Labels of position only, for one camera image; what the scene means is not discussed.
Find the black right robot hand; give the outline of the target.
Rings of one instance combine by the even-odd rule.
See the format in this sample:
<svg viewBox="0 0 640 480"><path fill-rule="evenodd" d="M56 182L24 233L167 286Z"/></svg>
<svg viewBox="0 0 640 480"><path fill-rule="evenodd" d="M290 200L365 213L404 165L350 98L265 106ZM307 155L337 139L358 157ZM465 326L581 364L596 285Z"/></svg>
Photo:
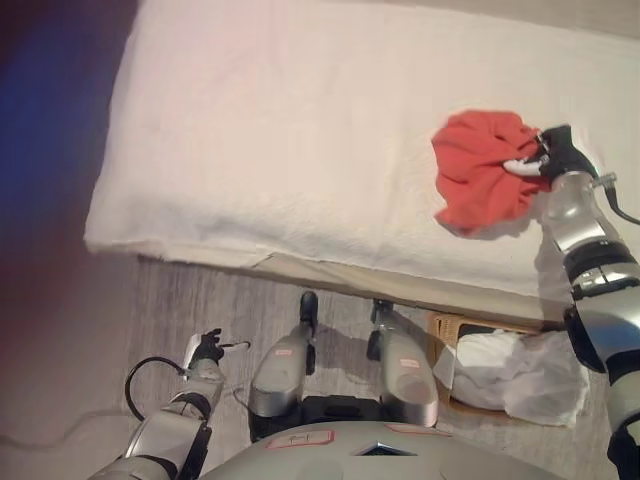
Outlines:
<svg viewBox="0 0 640 480"><path fill-rule="evenodd" d="M597 179L599 173L594 162L577 142L577 134L568 124L520 135L515 142L501 138L503 183L508 191L526 197L550 192L556 180L570 173Z"/></svg>

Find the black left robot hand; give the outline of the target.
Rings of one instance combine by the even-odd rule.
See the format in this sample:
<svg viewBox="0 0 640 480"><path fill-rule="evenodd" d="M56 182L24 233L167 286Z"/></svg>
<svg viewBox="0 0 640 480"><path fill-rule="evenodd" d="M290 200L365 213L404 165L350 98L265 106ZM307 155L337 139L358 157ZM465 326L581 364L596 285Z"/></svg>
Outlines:
<svg viewBox="0 0 640 480"><path fill-rule="evenodd" d="M228 351L248 350L249 340L221 342L222 329L214 328L202 334L193 335L185 354L184 369L194 371L201 360L211 360L216 365Z"/></svg>

